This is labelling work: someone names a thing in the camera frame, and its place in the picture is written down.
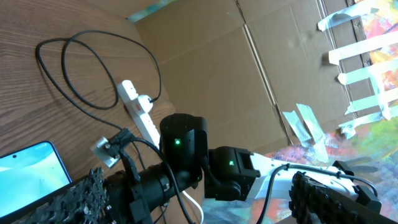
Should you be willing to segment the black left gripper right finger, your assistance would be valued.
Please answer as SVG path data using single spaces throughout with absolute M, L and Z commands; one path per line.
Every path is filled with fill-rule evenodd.
M 292 183 L 289 209 L 298 224 L 397 224 L 303 172 L 297 172 Z

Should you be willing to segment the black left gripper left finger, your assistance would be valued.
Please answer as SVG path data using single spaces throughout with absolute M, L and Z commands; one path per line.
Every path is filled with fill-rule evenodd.
M 64 193 L 36 208 L 18 222 L 24 224 L 107 223 L 108 202 L 103 170 L 96 168 Z

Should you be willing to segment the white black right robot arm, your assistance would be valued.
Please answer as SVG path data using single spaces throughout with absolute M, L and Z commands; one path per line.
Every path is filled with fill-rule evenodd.
M 108 179 L 111 219 L 152 223 L 151 212 L 199 182 L 205 197 L 220 201 L 286 198 L 297 223 L 387 223 L 370 182 L 341 161 L 322 168 L 277 161 L 236 147 L 208 147 L 206 121 L 176 113 L 160 123 L 160 164 L 138 171 L 126 153 L 139 138 L 128 129 L 104 139 L 99 150 L 124 170 Z

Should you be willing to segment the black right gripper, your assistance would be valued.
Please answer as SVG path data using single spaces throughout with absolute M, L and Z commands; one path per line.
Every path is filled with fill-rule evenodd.
M 106 179 L 109 195 L 106 214 L 111 223 L 116 224 L 152 224 L 149 206 L 144 198 L 141 177 L 134 161 L 125 152 L 119 150 L 124 170 L 117 171 Z

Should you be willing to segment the Samsung Galaxy smartphone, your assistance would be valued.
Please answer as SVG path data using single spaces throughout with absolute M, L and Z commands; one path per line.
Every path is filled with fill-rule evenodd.
M 18 212 L 72 180 L 50 141 L 1 156 L 1 223 L 10 223 Z

